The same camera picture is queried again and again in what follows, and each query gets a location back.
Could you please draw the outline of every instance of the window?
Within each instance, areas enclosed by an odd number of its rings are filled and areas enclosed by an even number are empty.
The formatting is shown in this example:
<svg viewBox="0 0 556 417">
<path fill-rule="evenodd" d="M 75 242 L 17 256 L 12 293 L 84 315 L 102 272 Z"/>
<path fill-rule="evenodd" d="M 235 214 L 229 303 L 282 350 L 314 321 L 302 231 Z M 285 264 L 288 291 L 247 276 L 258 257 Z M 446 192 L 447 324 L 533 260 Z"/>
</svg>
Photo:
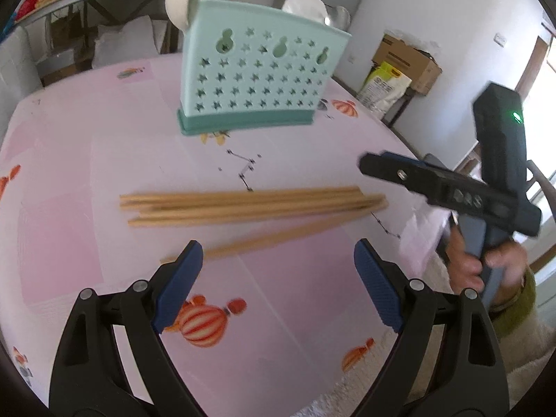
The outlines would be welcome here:
<svg viewBox="0 0 556 417">
<path fill-rule="evenodd" d="M 549 52 L 523 103 L 527 157 L 541 172 L 556 183 L 556 41 L 552 38 Z M 527 197 L 543 211 L 543 222 L 552 216 L 548 203 L 536 183 Z"/>
</svg>

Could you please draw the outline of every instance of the black handle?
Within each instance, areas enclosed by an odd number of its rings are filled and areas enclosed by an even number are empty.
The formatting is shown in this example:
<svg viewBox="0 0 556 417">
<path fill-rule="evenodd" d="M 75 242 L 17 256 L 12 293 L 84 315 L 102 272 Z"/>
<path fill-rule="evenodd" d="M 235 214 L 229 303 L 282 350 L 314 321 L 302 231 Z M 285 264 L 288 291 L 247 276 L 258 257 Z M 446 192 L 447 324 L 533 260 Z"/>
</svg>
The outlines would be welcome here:
<svg viewBox="0 0 556 417">
<path fill-rule="evenodd" d="M 496 268 L 493 270 L 489 268 L 484 263 L 484 256 L 491 249 L 511 239 L 512 234 L 497 227 L 490 226 L 483 220 L 465 214 L 460 215 L 458 224 L 463 239 L 465 240 L 465 252 L 481 259 L 483 263 L 483 270 L 480 277 L 485 284 L 485 288 L 481 294 L 481 300 L 488 310 L 500 288 L 502 278 L 504 277 L 504 269 Z"/>
<path fill-rule="evenodd" d="M 481 295 L 481 300 L 485 308 L 488 310 L 492 300 L 496 296 L 502 278 L 504 277 L 504 268 L 491 269 L 484 263 L 485 254 L 493 248 L 512 239 L 512 234 L 493 226 L 486 226 L 485 239 L 483 245 L 483 252 L 481 253 L 481 261 L 483 262 L 483 271 L 481 272 L 481 279 L 485 283 L 485 289 Z"/>
</svg>

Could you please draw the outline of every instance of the finger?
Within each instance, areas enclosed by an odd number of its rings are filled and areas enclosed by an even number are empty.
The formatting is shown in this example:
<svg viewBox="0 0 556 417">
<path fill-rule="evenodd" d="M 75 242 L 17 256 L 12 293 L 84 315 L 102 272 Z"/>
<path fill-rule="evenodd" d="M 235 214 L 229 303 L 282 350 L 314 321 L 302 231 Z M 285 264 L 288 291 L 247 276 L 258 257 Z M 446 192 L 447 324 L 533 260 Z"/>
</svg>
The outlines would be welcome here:
<svg viewBox="0 0 556 417">
<path fill-rule="evenodd" d="M 519 243 L 509 241 L 489 251 L 485 263 L 493 269 L 505 267 L 502 285 L 514 286 L 521 283 L 527 269 L 527 252 Z"/>
<path fill-rule="evenodd" d="M 465 240 L 463 239 L 463 235 L 459 231 L 458 226 L 453 226 L 450 229 L 449 246 L 454 248 L 456 251 L 465 251 Z"/>
<path fill-rule="evenodd" d="M 481 261 L 469 254 L 457 253 L 451 257 L 449 256 L 449 259 L 452 269 L 457 269 L 459 272 L 468 276 L 476 276 L 483 270 Z"/>
<path fill-rule="evenodd" d="M 465 288 L 473 288 L 477 293 L 481 293 L 485 285 L 479 276 L 466 276 L 455 272 L 450 274 L 450 287 L 456 294 L 460 294 Z"/>
</svg>

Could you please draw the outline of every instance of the person's hand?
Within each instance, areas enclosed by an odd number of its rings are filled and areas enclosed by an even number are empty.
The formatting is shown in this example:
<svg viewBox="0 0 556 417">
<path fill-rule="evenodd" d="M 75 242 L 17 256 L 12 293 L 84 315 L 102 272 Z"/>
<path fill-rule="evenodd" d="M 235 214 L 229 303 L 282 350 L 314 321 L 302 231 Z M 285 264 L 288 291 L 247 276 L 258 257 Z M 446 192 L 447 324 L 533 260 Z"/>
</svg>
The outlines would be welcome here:
<svg viewBox="0 0 556 417">
<path fill-rule="evenodd" d="M 465 240 L 457 227 L 451 229 L 446 254 L 450 259 L 448 275 L 452 291 L 459 294 L 464 288 L 473 288 L 479 293 L 482 292 L 485 285 L 479 274 L 483 270 L 483 265 L 479 259 L 465 253 Z M 493 269 L 506 268 L 500 289 L 492 305 L 498 306 L 508 302 L 519 291 L 523 283 L 523 275 L 527 269 L 525 249 L 519 243 L 510 240 L 487 252 L 485 263 Z"/>
</svg>

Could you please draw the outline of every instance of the green sleeve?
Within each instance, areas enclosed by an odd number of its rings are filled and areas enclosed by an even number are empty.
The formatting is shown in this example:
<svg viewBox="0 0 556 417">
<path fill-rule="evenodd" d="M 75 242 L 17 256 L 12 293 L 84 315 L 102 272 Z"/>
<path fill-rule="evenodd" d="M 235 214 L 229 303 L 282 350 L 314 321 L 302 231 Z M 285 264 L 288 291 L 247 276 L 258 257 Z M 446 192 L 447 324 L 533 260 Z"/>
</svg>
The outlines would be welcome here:
<svg viewBox="0 0 556 417">
<path fill-rule="evenodd" d="M 499 339 L 511 334 L 525 321 L 533 311 L 536 299 L 535 276 L 530 269 L 527 269 L 525 273 L 525 286 L 519 299 L 506 310 L 490 315 L 494 331 Z"/>
</svg>

